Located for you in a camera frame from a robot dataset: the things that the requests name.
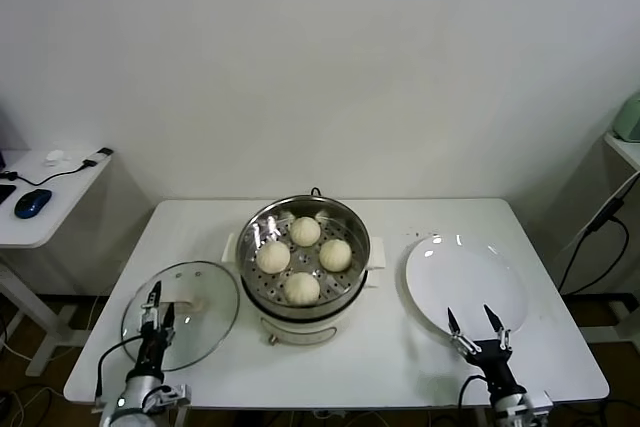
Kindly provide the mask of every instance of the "table leg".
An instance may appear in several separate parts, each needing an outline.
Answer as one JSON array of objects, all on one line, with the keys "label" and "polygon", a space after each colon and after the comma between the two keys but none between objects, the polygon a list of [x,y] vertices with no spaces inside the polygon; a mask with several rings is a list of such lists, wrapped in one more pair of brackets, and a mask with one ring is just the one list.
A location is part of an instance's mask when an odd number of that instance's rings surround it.
[{"label": "table leg", "polygon": [[0,262],[0,292],[21,311],[42,327],[49,335],[60,340],[71,336],[71,329],[58,315],[42,302],[3,262]]},{"label": "table leg", "polygon": [[11,322],[9,322],[7,324],[7,326],[6,326],[7,327],[7,338],[6,339],[4,338],[4,332],[0,333],[0,339],[2,339],[3,343],[11,338],[13,333],[18,328],[18,325],[20,325],[20,322],[22,322],[22,319],[24,319],[24,312],[19,310],[16,313],[16,315],[13,316],[13,319],[11,319]]},{"label": "table leg", "polygon": [[581,327],[584,339],[589,344],[631,342],[640,352],[640,309],[629,313],[622,302],[610,302],[609,307],[620,321],[618,325]]},{"label": "table leg", "polygon": [[60,314],[56,314],[2,262],[0,262],[0,292],[20,309],[20,312],[7,326],[9,336],[11,335],[10,327],[15,330],[22,315],[25,314],[47,332],[27,367],[27,376],[39,377],[42,375],[56,347],[82,347],[87,342],[90,330],[72,330],[69,327],[69,321],[73,317],[76,306],[65,305]]}]

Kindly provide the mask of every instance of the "computer mouse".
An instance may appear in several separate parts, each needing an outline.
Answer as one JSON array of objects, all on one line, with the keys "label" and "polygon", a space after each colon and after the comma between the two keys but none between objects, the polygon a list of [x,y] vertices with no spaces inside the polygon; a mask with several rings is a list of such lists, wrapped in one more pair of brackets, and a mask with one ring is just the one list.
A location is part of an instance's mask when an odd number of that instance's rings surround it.
[{"label": "computer mouse", "polygon": [[16,217],[21,219],[35,217],[42,210],[42,207],[47,205],[51,195],[52,192],[47,189],[36,189],[27,192],[16,202],[16,207],[13,209]]}]

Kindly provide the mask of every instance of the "white wall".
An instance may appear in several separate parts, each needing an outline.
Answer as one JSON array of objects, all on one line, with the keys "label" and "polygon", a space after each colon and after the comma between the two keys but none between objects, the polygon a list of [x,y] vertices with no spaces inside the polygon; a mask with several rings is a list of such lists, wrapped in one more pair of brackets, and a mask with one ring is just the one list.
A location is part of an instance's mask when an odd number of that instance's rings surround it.
[{"label": "white wall", "polygon": [[557,245],[639,74],[640,0],[0,0],[25,143],[108,144],[152,202],[501,196]]}]

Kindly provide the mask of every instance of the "white desk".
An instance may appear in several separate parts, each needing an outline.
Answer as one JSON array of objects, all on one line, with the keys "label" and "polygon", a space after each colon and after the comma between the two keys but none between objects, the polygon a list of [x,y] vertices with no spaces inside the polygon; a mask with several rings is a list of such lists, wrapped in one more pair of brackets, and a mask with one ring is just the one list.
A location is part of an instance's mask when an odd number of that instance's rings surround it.
[{"label": "white desk", "polygon": [[[489,238],[517,268],[529,293],[529,315],[512,336],[510,366],[532,391],[554,401],[605,397],[609,387],[553,282],[506,202],[350,200],[372,237],[384,241],[387,267],[376,289],[357,299],[349,327],[313,347],[270,346],[244,294],[238,320],[220,348],[198,364],[168,373],[187,383],[196,408],[370,409],[451,406],[475,369],[440,334],[426,328],[399,281],[409,250],[430,232]],[[64,394],[93,402],[100,355],[120,341],[120,322],[136,289],[176,262],[220,261],[229,233],[267,201],[166,201],[156,209],[69,377]],[[120,349],[104,364],[104,397],[113,399],[133,362]],[[488,405],[472,383],[466,405]]]},{"label": "white desk", "polygon": [[[40,182],[52,174],[76,169],[93,152],[95,151],[66,152],[68,160],[55,167],[43,164],[47,151],[9,151],[3,152],[3,155],[7,163],[5,170],[16,171],[32,182]],[[33,187],[19,179],[14,182],[0,179],[0,184],[17,187],[0,204],[0,249],[32,249],[48,242],[109,161],[108,158],[95,167],[57,177],[41,187]],[[13,213],[16,202],[22,195],[36,188],[51,190],[51,200],[35,217],[19,219]],[[23,314],[28,315],[47,332],[26,372],[28,376],[37,377],[46,367],[56,347],[82,347],[88,338],[88,331],[73,331],[67,325],[75,311],[74,306],[65,306],[60,315],[56,315],[29,290],[14,271],[19,274],[20,267],[10,268],[6,261],[0,262],[0,291],[20,309],[7,325],[7,334],[11,336]]]}]

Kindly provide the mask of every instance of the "floor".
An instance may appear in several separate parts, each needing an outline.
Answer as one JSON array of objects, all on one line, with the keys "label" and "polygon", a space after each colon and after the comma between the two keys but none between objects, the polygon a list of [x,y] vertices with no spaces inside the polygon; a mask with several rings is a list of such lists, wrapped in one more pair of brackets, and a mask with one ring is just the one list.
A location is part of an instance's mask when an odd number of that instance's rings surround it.
[{"label": "floor", "polygon": [[[50,302],[49,305],[58,310],[61,303]],[[94,317],[97,317],[101,305],[98,304]],[[580,326],[592,325],[613,325],[615,317],[608,309],[606,303],[595,301],[576,301],[569,305],[569,308]],[[91,303],[80,305],[72,320],[72,327],[85,328],[87,325]],[[8,322],[15,308],[5,299],[0,299],[0,313]],[[18,330],[9,341],[9,345],[27,356],[35,353],[37,346],[44,337],[42,330],[29,319],[20,324]],[[591,349],[598,360],[600,367],[606,375],[611,386],[611,398],[624,399],[640,405],[640,357],[631,344],[598,344],[591,346]],[[80,354],[79,349],[74,349],[59,359],[51,362],[44,375],[40,378],[29,378],[24,376],[27,361],[2,350],[0,353],[0,390],[18,391],[22,402],[28,401],[38,390],[40,385],[49,386],[58,392],[62,392],[64,383],[69,376],[73,365]],[[35,426],[92,426],[97,425],[99,417],[91,414],[90,407],[75,405],[58,397],[53,397],[51,407],[46,416],[40,421],[47,407],[47,395],[39,396],[26,410],[26,418],[23,427]],[[578,406],[582,410],[595,410],[595,404],[581,404]],[[17,403],[14,401],[11,413],[8,418],[0,415],[0,425],[10,425],[11,418],[18,412]],[[471,412],[462,423],[457,422],[457,415],[453,411],[381,411],[379,414],[390,427],[420,426],[427,427],[431,419],[431,426],[456,425],[472,427],[476,425]],[[607,407],[607,426],[626,427],[640,426],[640,411],[621,404],[612,404]],[[311,413],[306,412],[233,412],[233,411],[192,411],[187,419],[188,427],[235,427],[235,426],[256,426],[256,427],[346,427],[348,423],[354,421],[349,427],[359,426],[382,426],[382,422],[375,414],[364,415],[362,412],[349,413],[345,419],[331,417],[323,421],[316,419]],[[550,427],[602,427],[597,417],[580,415],[564,407],[557,407],[552,412],[549,419]]]}]

